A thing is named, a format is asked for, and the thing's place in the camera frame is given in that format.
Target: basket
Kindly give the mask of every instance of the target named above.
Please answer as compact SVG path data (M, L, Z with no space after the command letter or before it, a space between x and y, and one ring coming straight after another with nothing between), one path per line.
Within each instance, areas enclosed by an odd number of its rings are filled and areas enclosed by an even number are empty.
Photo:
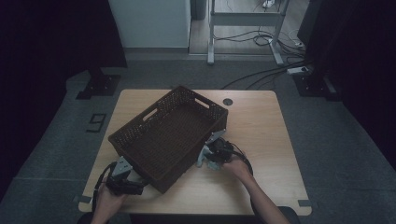
M117 153L165 193L197 160L213 132L226 128L228 110L179 86L108 137Z

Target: wooden table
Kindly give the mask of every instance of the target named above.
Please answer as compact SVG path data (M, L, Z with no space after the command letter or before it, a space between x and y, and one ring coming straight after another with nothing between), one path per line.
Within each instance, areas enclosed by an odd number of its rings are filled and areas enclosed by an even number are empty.
M92 196L99 175L118 159L107 138L117 129L152 105L169 90L125 90L114 109L105 138L84 189ZM300 206L309 202L300 169L276 95L272 91L196 91L229 110L227 133L223 137L245 151L254 176L262 189L278 206L288 206L299 216L312 209ZM224 105L230 98L232 105ZM83 212L91 205L80 203ZM165 194L152 186L141 196L128 197L121 212L132 214L252 215L244 187L226 171L213 171L204 164L193 165Z

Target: hand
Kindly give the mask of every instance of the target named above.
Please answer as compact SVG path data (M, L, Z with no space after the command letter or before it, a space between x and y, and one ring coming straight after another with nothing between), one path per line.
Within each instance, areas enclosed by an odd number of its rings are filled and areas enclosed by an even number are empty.
M239 180L251 177L248 166L238 156L232 155L229 162L223 163L222 167L224 170L231 172Z
M93 214L92 224L106 223L121 208L123 202L128 197L127 194L115 195L107 186L106 178L99 187L96 209Z

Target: stand base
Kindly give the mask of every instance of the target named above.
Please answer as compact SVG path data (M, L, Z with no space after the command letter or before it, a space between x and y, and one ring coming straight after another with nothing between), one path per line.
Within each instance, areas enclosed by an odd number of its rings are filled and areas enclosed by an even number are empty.
M92 78L88 82L84 91L81 91L76 97L77 100L89 100L92 96L112 96L116 90L120 75L105 75L101 77L101 83Z
M313 81L312 76L293 76L297 90L303 97L325 97L328 101L341 101L340 94L326 77Z

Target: forearm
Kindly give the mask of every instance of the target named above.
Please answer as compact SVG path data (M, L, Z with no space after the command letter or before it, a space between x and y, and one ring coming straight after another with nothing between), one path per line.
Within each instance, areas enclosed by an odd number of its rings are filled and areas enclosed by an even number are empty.
M283 216L273 201L260 188L256 179L252 175L244 175L239 178L242 184L247 189L251 201L256 207L256 210L268 224L286 224L288 220Z

